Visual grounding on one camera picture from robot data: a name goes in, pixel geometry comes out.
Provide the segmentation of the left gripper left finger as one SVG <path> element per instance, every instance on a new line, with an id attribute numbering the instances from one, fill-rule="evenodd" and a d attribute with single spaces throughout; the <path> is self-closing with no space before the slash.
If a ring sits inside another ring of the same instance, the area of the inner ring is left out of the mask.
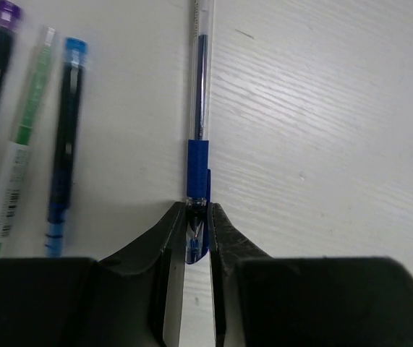
<path id="1" fill-rule="evenodd" d="M 178 346 L 185 212 L 100 261 L 0 259 L 0 346 Z"/>

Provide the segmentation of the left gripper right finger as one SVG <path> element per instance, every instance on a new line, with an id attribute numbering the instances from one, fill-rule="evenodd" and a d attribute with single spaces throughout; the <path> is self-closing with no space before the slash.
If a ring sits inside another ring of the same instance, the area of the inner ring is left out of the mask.
<path id="1" fill-rule="evenodd" d="M 413 277 L 390 257 L 274 258 L 208 209 L 217 346 L 413 346 Z"/>

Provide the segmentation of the green pen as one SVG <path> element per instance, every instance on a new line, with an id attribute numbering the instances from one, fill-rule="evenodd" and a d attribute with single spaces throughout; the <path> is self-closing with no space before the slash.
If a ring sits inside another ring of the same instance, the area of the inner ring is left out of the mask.
<path id="1" fill-rule="evenodd" d="M 0 254 L 3 243 L 11 233 L 22 195 L 31 140 L 46 98 L 57 40 L 55 29 L 43 27 L 28 62 L 22 94 L 0 171 Z"/>

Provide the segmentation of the light blue cap pen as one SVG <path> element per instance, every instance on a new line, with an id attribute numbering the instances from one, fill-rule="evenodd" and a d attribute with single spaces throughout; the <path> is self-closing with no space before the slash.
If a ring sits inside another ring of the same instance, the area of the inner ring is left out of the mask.
<path id="1" fill-rule="evenodd" d="M 60 257 L 62 253 L 66 215 L 72 196 L 77 130 L 87 51 L 86 42 L 77 38 L 65 39 L 51 188 L 48 199 L 48 230 L 45 241 L 48 257 Z"/>

